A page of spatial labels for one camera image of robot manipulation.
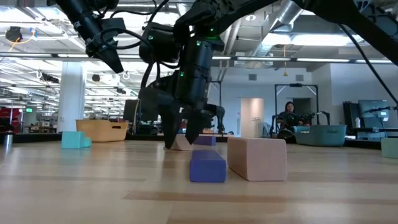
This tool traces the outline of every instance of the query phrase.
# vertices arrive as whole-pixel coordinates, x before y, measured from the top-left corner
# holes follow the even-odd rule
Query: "white column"
[[[82,62],[64,62],[57,131],[76,131],[76,120],[85,110],[86,71]]]

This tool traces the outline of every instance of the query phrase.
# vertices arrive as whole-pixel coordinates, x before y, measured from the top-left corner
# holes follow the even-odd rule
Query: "teal bin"
[[[85,146],[85,133],[83,131],[62,132],[62,149],[79,149]]]
[[[341,147],[346,137],[346,125],[313,125],[294,127],[297,144]]]
[[[398,159],[398,139],[382,139],[381,155],[386,158]]]

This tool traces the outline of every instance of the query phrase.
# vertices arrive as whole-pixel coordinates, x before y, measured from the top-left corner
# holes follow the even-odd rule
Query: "woman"
[[[284,122],[285,118],[286,118],[288,115],[290,115],[290,114],[295,115],[295,113],[294,113],[294,104],[293,104],[293,102],[291,102],[291,101],[289,101],[289,102],[286,103],[286,105],[285,105],[285,111],[284,111],[284,112],[281,112],[281,113],[278,115],[277,122],[278,122],[279,124],[281,124],[281,127],[280,127],[281,130],[282,130],[282,129],[293,129],[292,126],[290,126],[289,124],[287,124],[287,123]]]

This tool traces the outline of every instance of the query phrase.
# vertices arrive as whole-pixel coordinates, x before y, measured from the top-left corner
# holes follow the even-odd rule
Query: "teal box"
[[[62,149],[79,149],[85,145],[85,133],[83,131],[62,132]]]
[[[386,158],[398,159],[398,139],[396,138],[382,139],[381,155]]]
[[[85,147],[90,147],[91,146],[91,139],[88,137],[85,137]]]

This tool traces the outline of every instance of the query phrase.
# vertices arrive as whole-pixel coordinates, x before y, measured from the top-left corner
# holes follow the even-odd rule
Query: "computer monitor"
[[[388,120],[388,110],[371,111],[378,108],[387,108],[387,100],[359,100],[358,103],[361,118],[383,118],[383,121]]]

